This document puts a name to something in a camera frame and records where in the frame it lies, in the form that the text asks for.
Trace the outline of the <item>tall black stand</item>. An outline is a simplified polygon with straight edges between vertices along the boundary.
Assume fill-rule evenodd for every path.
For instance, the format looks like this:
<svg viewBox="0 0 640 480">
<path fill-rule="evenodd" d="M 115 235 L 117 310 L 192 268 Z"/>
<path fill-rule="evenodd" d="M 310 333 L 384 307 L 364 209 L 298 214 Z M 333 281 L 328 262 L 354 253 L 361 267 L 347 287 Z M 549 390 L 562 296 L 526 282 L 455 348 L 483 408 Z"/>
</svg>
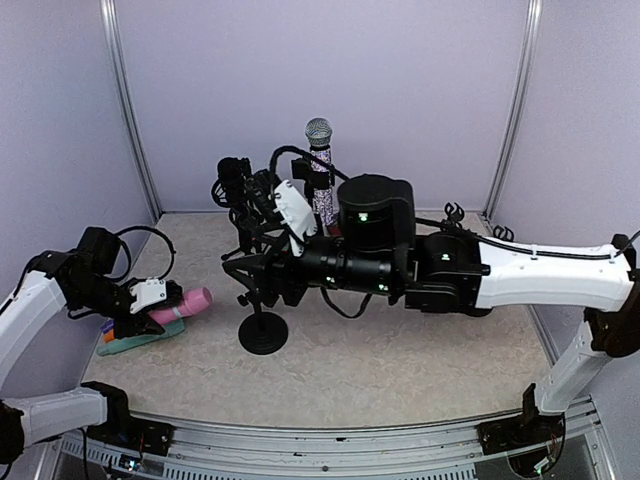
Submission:
<svg viewBox="0 0 640 480">
<path fill-rule="evenodd" d="M 241 346 L 251 354 L 271 355 L 280 350 L 289 338 L 289 329 L 285 320 L 273 313 L 263 311 L 261 303 L 251 292 L 238 297 L 241 306 L 251 305 L 253 313 L 246 317 L 238 329 Z"/>
</svg>

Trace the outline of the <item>black stand with phone clamp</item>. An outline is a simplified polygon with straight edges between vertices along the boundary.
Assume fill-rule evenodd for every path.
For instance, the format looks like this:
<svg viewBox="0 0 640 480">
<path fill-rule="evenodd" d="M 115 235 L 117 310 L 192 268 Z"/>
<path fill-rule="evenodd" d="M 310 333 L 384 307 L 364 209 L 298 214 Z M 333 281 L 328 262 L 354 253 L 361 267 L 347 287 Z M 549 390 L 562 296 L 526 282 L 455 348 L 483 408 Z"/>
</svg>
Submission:
<svg viewBox="0 0 640 480">
<path fill-rule="evenodd" d="M 291 173 L 295 180 L 304 182 L 304 196 L 315 213 L 320 203 L 315 200 L 318 191 L 328 191 L 335 185 L 332 166 L 317 157 L 299 157 L 291 161 Z"/>
</svg>

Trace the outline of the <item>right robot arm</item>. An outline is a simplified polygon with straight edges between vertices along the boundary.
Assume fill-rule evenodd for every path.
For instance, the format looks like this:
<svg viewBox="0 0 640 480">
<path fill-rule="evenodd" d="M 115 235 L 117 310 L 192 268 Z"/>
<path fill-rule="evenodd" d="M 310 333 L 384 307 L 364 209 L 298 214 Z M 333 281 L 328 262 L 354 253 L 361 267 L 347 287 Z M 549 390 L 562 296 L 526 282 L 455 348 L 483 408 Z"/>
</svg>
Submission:
<svg viewBox="0 0 640 480">
<path fill-rule="evenodd" d="M 639 348 L 639 266 L 625 235 L 591 248 L 538 247 L 464 229 L 459 214 L 420 235 L 411 185 L 373 174 L 339 186 L 334 237 L 319 231 L 293 185 L 266 170 L 222 175 L 212 195 L 228 207 L 246 241 L 242 255 L 226 259 L 223 268 L 246 289 L 240 303 L 254 309 L 238 336 L 256 355 L 272 354 L 287 341 L 287 324 L 274 305 L 296 306 L 311 288 L 477 317 L 510 305 L 582 307 L 572 345 L 525 390 L 521 413 L 478 426 L 487 455 L 547 443 L 547 457 L 555 460 L 571 401 L 609 361 Z"/>
</svg>

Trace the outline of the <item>purple microphone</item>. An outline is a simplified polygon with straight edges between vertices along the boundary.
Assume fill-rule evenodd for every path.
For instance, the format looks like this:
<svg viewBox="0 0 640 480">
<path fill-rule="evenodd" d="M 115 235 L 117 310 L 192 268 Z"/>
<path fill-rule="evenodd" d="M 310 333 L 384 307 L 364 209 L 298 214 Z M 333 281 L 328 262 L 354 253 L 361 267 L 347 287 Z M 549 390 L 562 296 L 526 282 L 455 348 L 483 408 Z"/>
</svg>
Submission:
<svg viewBox="0 0 640 480">
<path fill-rule="evenodd" d="M 108 320 L 107 322 L 105 322 L 102 327 L 101 327 L 101 331 L 103 333 L 108 333 L 110 332 L 112 329 L 114 328 L 114 322 L 112 320 Z"/>
</svg>

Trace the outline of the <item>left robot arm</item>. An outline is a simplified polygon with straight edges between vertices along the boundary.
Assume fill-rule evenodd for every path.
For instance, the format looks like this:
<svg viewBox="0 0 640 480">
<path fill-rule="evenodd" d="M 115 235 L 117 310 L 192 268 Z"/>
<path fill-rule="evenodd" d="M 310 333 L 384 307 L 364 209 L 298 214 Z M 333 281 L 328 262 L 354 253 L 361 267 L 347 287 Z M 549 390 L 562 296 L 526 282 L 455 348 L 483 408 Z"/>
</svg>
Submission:
<svg viewBox="0 0 640 480">
<path fill-rule="evenodd" d="M 75 320 L 96 314 L 112 321 L 118 340 L 164 334 L 152 314 L 178 306 L 184 291 L 166 274 L 113 276 L 118 255 L 128 251 L 121 233 L 88 227 L 75 248 L 33 257 L 1 306 L 1 376 L 8 376 L 30 342 L 61 311 Z M 161 456 L 167 455 L 174 432 L 167 423 L 133 416 L 123 390 L 86 382 L 61 393 L 2 399 L 1 462 L 9 465 L 28 447 L 77 429 L 110 445 Z"/>
</svg>

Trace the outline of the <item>pink microphone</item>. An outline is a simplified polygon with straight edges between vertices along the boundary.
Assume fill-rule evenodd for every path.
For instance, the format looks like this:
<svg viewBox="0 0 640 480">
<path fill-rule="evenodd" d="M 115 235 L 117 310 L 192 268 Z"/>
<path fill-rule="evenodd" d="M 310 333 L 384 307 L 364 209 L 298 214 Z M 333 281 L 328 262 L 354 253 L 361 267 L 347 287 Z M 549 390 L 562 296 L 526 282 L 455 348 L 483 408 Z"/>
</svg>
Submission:
<svg viewBox="0 0 640 480">
<path fill-rule="evenodd" d="M 207 310 L 212 302 L 212 294 L 207 288 L 192 289 L 183 295 L 183 299 L 178 305 L 153 310 L 149 315 L 158 324 L 166 325 L 176 320 L 200 314 Z"/>
</svg>

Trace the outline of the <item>black round-base stand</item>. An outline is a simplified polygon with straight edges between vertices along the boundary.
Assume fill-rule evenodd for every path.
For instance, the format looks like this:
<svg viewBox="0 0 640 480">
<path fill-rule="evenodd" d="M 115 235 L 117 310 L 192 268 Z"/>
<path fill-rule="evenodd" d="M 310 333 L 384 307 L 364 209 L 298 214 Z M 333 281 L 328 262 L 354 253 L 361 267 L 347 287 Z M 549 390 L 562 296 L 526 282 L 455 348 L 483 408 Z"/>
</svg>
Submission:
<svg viewBox="0 0 640 480">
<path fill-rule="evenodd" d="M 493 228 L 492 236 L 496 239 L 509 243 L 515 240 L 514 231 L 507 226 L 496 225 Z"/>
<path fill-rule="evenodd" d="M 445 219 L 442 221 L 444 225 L 461 228 L 462 221 L 465 218 L 465 210 L 457 202 L 447 202 L 444 206 Z"/>
</svg>

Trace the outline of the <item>teal microphone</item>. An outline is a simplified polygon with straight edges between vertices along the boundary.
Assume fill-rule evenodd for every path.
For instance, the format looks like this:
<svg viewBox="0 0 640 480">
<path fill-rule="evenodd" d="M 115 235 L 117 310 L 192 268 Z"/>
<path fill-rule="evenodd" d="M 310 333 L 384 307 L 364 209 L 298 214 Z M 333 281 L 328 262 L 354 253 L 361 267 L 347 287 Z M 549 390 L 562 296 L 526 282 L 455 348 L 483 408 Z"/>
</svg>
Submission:
<svg viewBox="0 0 640 480">
<path fill-rule="evenodd" d="M 123 339 L 116 339 L 110 343 L 103 341 L 98 344 L 96 348 L 96 354 L 99 357 L 116 355 L 140 346 L 153 343 L 159 340 L 165 340 L 176 335 L 181 334 L 185 330 L 185 324 L 183 320 L 176 320 L 164 326 L 165 332 L 161 335 L 139 335 L 134 337 L 127 337 Z"/>
</svg>

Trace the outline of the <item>glitter silver-head microphone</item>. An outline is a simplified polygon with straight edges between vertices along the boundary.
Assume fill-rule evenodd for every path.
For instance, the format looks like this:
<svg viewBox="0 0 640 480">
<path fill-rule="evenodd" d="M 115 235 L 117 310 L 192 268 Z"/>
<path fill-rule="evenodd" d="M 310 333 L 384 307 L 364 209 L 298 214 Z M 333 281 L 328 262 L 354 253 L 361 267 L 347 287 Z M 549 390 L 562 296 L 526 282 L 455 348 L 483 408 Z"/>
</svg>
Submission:
<svg viewBox="0 0 640 480">
<path fill-rule="evenodd" d="M 313 208 L 324 227 L 334 224 L 333 206 L 333 186 L 335 184 L 334 175 L 326 168 L 332 163 L 331 158 L 331 137 L 332 127 L 325 118 L 316 117 L 311 119 L 305 127 L 305 136 L 309 143 L 310 153 L 319 159 L 322 164 L 311 163 L 311 168 L 315 171 L 312 185 L 314 188 Z"/>
</svg>

